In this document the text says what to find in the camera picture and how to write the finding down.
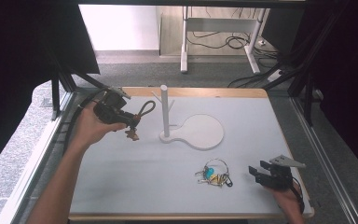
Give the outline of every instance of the key ring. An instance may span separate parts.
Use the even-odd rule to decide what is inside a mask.
[[[215,165],[210,165],[213,161],[220,161],[221,163],[223,163],[226,171],[220,174],[215,174],[214,168],[210,167],[210,166],[215,166]],[[208,183],[209,185],[214,185],[218,187],[222,187],[224,184],[226,184],[229,187],[232,187],[233,185],[231,179],[229,178],[228,166],[226,162],[219,158],[215,158],[207,161],[204,165],[203,170],[196,172],[196,175],[202,175],[203,177],[203,179],[199,180],[200,184]]]

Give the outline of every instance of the table leg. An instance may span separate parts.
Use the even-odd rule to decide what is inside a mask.
[[[180,71],[182,73],[187,72],[187,11],[188,7],[183,7],[183,43],[180,58]]]
[[[248,46],[245,46],[246,56],[248,56],[249,64],[252,66],[254,74],[259,74],[260,69],[258,69],[257,62],[255,61],[255,56],[253,55],[253,49],[255,47],[255,42],[257,40],[258,32],[260,31],[261,24],[263,24],[264,14],[266,13],[265,8],[260,9],[260,13],[257,17],[257,23],[255,24],[254,31],[252,32],[251,42]]]

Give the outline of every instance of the white round base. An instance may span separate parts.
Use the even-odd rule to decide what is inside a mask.
[[[159,135],[163,143],[182,141],[198,150],[209,150],[219,145],[225,132],[219,120],[209,115],[194,115],[189,117],[180,128],[170,130],[170,136],[165,137],[164,131]]]

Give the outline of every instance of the white table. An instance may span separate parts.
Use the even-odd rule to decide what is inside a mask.
[[[125,88],[132,96],[123,108],[136,113],[159,88]],[[194,114],[219,119],[222,143],[208,151],[183,142],[161,143],[159,102],[138,125],[139,141],[123,131],[109,133],[86,153],[69,218],[72,220],[272,218],[283,214],[269,192],[255,183],[248,166],[281,154],[292,158],[267,94],[263,90],[170,88],[175,102],[170,124]],[[199,184],[197,171],[213,158],[224,160],[233,187]],[[301,184],[296,168],[292,173]],[[302,184],[305,217],[313,216]]]

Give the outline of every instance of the human hand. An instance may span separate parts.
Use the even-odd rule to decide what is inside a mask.
[[[100,141],[107,133],[118,131],[127,127],[124,123],[105,124],[94,114],[95,102],[84,107],[76,121],[76,133],[72,144],[87,149],[90,145]]]
[[[300,192],[300,187],[296,182],[293,182],[293,186],[297,192]],[[304,218],[301,215],[297,197],[290,189],[276,190],[267,187],[264,188],[274,196],[275,201],[283,210],[290,224],[304,223]]]

